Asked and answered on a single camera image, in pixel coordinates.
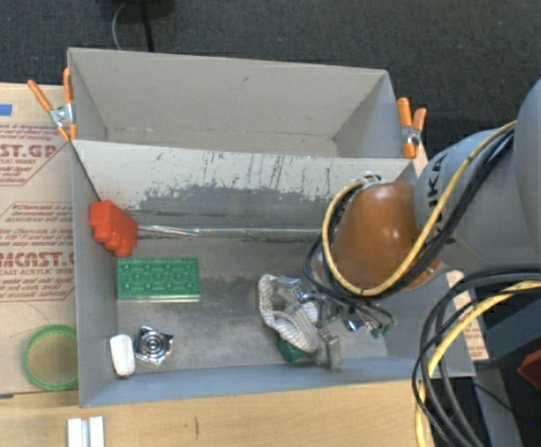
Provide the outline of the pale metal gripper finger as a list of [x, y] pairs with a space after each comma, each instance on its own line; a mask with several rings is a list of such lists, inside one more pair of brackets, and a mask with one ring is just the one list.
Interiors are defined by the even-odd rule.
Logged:
[[318, 364], [336, 371], [342, 362], [340, 339], [329, 330], [318, 332]]
[[283, 299], [301, 299], [303, 292], [299, 278], [280, 276], [276, 278], [276, 294]]

